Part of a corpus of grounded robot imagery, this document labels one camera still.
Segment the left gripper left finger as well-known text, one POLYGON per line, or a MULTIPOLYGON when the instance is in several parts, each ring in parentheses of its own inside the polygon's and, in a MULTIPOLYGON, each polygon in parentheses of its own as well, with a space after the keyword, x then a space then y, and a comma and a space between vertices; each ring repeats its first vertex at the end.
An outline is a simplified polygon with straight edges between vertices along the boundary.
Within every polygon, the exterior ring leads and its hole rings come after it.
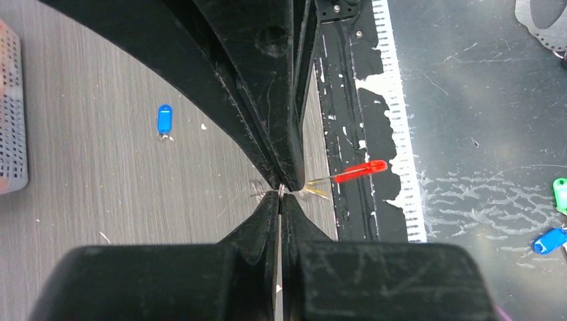
POLYGON ((273 320, 279 197, 214 244, 90 245, 67 252, 31 320, 273 320))

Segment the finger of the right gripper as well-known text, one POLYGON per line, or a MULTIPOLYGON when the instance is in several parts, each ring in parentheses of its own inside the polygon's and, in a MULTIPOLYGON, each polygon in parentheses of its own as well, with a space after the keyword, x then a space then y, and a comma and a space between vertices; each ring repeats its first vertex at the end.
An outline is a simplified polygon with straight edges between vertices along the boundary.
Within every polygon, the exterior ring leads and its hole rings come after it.
POLYGON ((316 1, 196 1, 235 70, 269 184, 305 184, 303 120, 319 32, 316 1))
POLYGON ((276 189, 281 178, 244 111, 233 73, 219 59, 192 1, 45 1, 124 50, 188 98, 226 133, 276 189))

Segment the key with blue tag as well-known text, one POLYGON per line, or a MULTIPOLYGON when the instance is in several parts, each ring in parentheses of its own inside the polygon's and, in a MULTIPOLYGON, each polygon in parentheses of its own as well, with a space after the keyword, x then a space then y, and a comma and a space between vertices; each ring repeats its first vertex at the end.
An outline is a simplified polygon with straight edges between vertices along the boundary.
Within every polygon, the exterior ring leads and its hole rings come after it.
POLYGON ((171 136, 171 130, 173 129, 173 109, 167 104, 163 104, 158 109, 158 114, 156 118, 156 129, 158 131, 159 140, 170 140, 174 142, 174 138, 171 136))

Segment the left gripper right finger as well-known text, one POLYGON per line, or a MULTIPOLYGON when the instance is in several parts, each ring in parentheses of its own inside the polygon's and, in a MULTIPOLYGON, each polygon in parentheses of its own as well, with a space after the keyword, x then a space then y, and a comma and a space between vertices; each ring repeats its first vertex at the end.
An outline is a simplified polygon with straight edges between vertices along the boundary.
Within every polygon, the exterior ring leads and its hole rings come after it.
POLYGON ((497 320, 463 248, 334 241, 293 195, 279 203, 284 320, 497 320))

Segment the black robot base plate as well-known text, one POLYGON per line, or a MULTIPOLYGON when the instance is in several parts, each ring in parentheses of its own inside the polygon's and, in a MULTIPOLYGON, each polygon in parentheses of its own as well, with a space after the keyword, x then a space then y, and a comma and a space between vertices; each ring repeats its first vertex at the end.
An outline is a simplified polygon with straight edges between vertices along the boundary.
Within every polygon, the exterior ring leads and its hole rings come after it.
MULTIPOLYGON (((360 1, 354 17, 322 24, 315 67, 330 172, 372 160, 390 162, 396 145, 388 104, 361 85, 383 72, 370 1, 360 1)), ((333 184, 339 240, 407 242, 405 215, 392 204, 400 191, 401 179, 392 166, 333 184)))

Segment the key with yellow tag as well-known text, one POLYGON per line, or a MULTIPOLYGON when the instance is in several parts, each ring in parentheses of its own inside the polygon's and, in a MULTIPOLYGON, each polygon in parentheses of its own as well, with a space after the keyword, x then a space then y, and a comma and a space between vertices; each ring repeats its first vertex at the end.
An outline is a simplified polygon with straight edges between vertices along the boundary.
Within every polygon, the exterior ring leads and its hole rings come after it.
POLYGON ((312 185, 306 185, 303 189, 302 189, 303 193, 308 193, 311 195, 315 195, 317 197, 321 197, 323 199, 329 200, 331 201, 332 199, 327 195, 326 192, 319 190, 315 187, 313 187, 312 185))

